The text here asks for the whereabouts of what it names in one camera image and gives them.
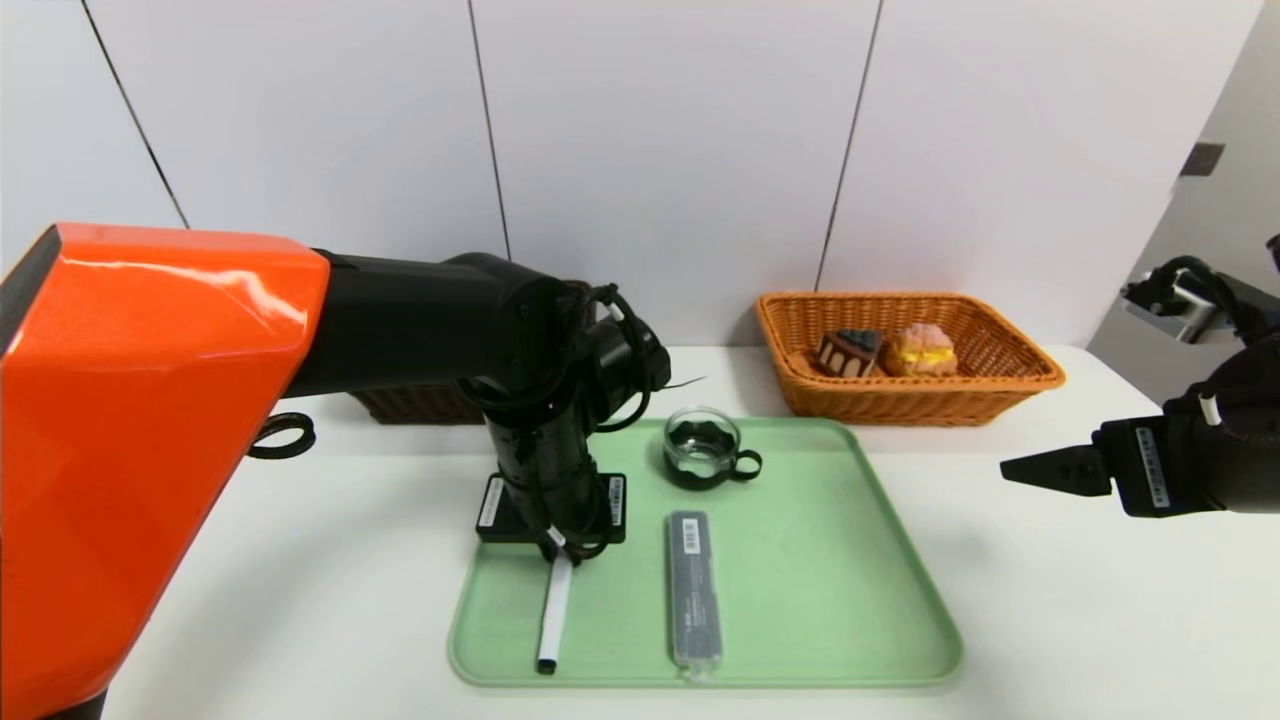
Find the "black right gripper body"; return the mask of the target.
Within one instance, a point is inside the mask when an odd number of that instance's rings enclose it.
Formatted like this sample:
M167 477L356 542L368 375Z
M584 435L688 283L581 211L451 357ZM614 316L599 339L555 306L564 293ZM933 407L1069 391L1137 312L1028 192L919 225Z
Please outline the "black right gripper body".
M1276 398L1187 396L1093 439L1134 518L1277 512Z

